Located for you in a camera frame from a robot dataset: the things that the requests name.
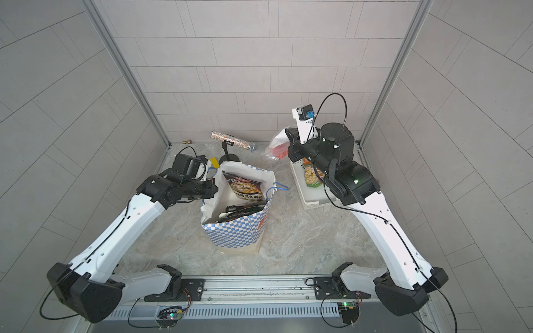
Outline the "purple black fish packet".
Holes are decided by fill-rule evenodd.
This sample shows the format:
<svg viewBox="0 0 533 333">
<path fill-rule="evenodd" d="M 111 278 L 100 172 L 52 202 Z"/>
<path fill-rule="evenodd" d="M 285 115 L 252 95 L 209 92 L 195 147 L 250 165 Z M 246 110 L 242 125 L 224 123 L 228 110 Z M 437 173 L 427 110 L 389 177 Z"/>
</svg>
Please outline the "purple black fish packet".
<svg viewBox="0 0 533 333">
<path fill-rule="evenodd" d="M 250 203 L 266 201 L 261 181 L 249 179 L 227 171 L 223 171 L 222 174 L 229 186 L 230 192 L 236 198 Z"/>
</svg>

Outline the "black red condiment packet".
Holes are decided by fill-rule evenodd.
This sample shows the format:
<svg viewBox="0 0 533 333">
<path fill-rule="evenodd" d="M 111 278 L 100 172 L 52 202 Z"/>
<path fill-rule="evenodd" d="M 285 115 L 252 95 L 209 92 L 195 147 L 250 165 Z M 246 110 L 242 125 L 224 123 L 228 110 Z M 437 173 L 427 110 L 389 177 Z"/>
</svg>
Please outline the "black red condiment packet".
<svg viewBox="0 0 533 333">
<path fill-rule="evenodd" d="M 231 205 L 226 207 L 226 209 L 219 215 L 219 219 L 217 219 L 216 222 L 226 223 L 244 216 L 254 215 L 255 213 L 263 211 L 265 206 L 265 202 Z"/>
</svg>

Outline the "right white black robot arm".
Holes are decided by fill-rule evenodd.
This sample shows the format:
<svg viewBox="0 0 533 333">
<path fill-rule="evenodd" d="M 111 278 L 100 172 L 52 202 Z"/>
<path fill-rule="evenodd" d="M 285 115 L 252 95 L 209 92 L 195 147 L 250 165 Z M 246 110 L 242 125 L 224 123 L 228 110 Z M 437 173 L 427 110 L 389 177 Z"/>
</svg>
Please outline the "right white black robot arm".
<svg viewBox="0 0 533 333">
<path fill-rule="evenodd" d="M 378 181 L 354 160 L 355 138 L 340 123 L 327 123 L 316 134 L 286 128 L 288 157 L 292 162 L 307 159 L 321 171 L 327 190 L 352 212 L 373 240 L 386 263 L 384 272 L 373 278 L 381 303 L 393 314 L 405 316 L 419 311 L 433 291 L 448 282 L 445 270 L 432 266 L 416 250 L 390 210 Z"/>
</svg>

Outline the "green yellow food packet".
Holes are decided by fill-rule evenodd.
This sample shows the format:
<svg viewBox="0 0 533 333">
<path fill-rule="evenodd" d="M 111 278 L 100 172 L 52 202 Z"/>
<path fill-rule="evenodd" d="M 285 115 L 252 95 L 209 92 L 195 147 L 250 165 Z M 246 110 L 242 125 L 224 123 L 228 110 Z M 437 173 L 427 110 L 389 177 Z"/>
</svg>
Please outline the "green yellow food packet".
<svg viewBox="0 0 533 333">
<path fill-rule="evenodd" d="M 322 180 L 325 177 L 322 171 L 313 166 L 306 158 L 302 159 L 302 168 L 304 171 L 305 184 L 308 187 L 318 188 L 322 186 Z"/>
</svg>

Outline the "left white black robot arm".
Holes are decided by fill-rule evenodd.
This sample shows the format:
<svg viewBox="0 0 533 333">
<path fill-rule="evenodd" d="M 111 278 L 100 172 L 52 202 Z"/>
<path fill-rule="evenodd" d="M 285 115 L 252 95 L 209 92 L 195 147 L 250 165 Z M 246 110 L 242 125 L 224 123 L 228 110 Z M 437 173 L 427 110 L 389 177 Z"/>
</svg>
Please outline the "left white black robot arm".
<svg viewBox="0 0 533 333">
<path fill-rule="evenodd" d="M 207 178 L 209 161 L 204 155 L 178 153 L 173 165 L 149 176 L 126 208 L 83 252 L 69 263 L 56 263 L 47 272 L 51 292 L 58 301 L 90 323 L 99 323 L 115 309 L 148 297 L 174 301 L 185 295 L 182 274 L 172 266 L 126 275 L 115 269 L 126 251 L 165 210 L 177 203 L 214 198 L 215 179 Z"/>
</svg>

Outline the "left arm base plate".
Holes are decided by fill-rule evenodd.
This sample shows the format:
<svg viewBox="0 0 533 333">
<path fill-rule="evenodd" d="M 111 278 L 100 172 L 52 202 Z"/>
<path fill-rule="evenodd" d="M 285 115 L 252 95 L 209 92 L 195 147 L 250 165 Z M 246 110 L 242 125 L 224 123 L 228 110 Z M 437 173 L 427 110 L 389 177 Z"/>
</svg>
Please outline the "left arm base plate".
<svg viewBox="0 0 533 333">
<path fill-rule="evenodd" d="M 144 302 L 197 302 L 200 301 L 205 288 L 205 279 L 181 279 L 180 284 L 171 282 L 162 294 L 145 296 Z"/>
</svg>

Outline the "clear red pouch packet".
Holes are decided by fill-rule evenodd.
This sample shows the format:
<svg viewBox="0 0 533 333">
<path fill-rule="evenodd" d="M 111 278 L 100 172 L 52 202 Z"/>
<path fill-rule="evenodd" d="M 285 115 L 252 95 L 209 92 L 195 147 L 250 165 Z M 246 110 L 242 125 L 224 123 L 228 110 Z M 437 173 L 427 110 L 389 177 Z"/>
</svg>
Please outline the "clear red pouch packet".
<svg viewBox="0 0 533 333">
<path fill-rule="evenodd" d="M 282 160 L 288 155 L 290 140 L 285 132 L 287 128 L 283 128 L 270 141 L 268 147 L 265 149 L 265 156 L 272 160 Z"/>
</svg>

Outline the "blue checkered paper bag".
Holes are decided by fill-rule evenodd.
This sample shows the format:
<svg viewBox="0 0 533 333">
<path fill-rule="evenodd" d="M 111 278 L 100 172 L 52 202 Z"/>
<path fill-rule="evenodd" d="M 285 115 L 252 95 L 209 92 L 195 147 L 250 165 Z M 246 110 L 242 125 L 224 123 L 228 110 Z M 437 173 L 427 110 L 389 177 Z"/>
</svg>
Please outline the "blue checkered paper bag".
<svg viewBox="0 0 533 333">
<path fill-rule="evenodd" d="M 244 216 L 226 223 L 217 223 L 219 215 L 231 205 L 250 204 L 235 197 L 222 172 L 227 171 L 262 182 L 262 190 L 266 196 L 263 211 L 254 215 Z M 286 191 L 287 187 L 276 182 L 275 173 L 243 162 L 224 162 L 212 177 L 219 191 L 214 198 L 204 199 L 201 206 L 201 227 L 211 242 L 223 254 L 257 254 L 267 226 L 267 219 L 273 195 L 278 190 Z"/>
</svg>

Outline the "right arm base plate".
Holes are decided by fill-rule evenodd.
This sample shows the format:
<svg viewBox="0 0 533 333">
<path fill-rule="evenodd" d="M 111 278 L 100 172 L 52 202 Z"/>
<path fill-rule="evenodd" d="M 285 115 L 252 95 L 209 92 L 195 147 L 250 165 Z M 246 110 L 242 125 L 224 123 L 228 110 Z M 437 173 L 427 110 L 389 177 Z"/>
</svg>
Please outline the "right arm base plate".
<svg viewBox="0 0 533 333">
<path fill-rule="evenodd" d="M 327 299 L 370 299 L 371 294 L 362 291 L 349 291 L 338 277 L 309 277 L 305 280 L 308 287 L 313 288 L 317 300 Z"/>
</svg>

